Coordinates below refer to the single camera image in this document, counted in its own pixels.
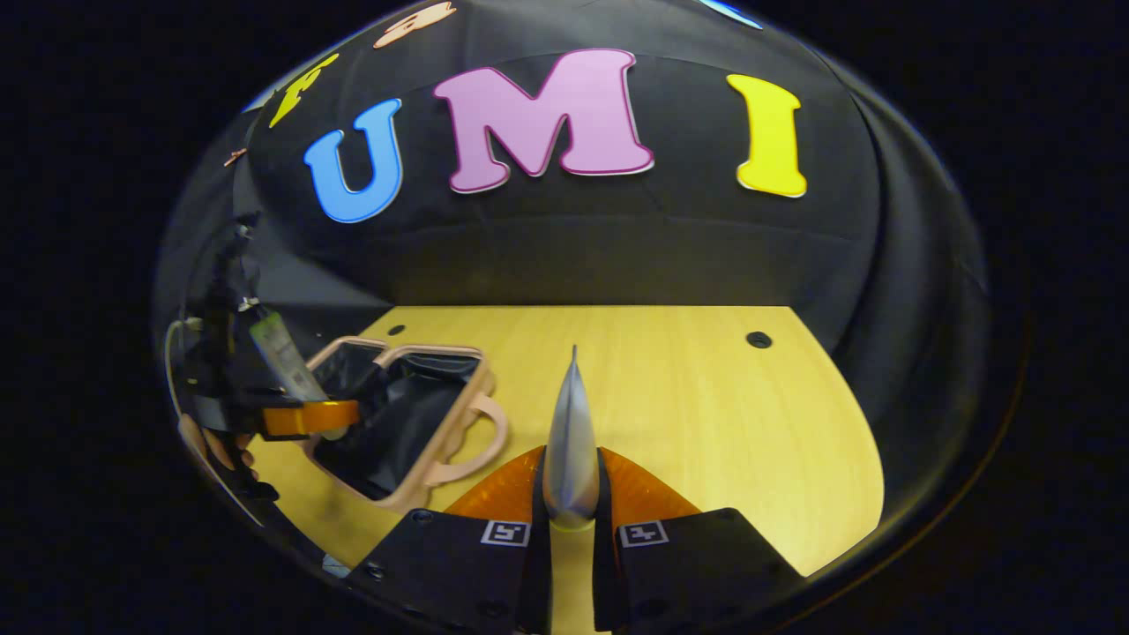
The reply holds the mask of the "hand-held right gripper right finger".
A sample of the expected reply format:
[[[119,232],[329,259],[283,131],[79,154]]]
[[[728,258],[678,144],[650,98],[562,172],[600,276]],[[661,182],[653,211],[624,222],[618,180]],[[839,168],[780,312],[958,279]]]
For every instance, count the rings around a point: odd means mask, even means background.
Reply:
[[[755,634],[784,618],[804,579],[737,508],[701,511],[609,449],[598,452],[595,629]]]

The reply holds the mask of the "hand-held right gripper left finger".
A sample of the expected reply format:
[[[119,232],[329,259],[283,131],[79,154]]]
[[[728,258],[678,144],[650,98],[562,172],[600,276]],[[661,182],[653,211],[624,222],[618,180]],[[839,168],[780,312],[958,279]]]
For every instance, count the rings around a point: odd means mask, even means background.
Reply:
[[[406,512],[344,579],[419,634],[549,634],[551,527],[543,447],[505,462],[441,512]]]

